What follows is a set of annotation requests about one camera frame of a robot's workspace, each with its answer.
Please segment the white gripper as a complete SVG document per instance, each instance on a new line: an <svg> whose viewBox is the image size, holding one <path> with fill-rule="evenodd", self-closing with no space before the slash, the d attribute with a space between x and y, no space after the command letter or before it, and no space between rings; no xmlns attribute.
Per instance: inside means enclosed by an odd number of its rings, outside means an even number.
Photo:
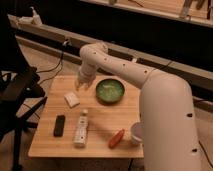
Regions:
<svg viewBox="0 0 213 171"><path fill-rule="evenodd" d="M85 84L85 90L88 90L90 88L90 83L92 82L96 77L96 69L94 67L90 66L81 66L78 71L78 81L75 81L75 89L79 91L81 84Z"/></svg>

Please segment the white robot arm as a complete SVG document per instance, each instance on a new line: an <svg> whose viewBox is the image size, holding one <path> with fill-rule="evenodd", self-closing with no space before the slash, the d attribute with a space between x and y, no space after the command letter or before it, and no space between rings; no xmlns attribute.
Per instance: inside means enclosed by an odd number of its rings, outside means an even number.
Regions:
<svg viewBox="0 0 213 171"><path fill-rule="evenodd" d="M193 97L181 77L122 60L99 42L80 49L76 85L91 85L101 68L140 90L145 171L201 171Z"/></svg>

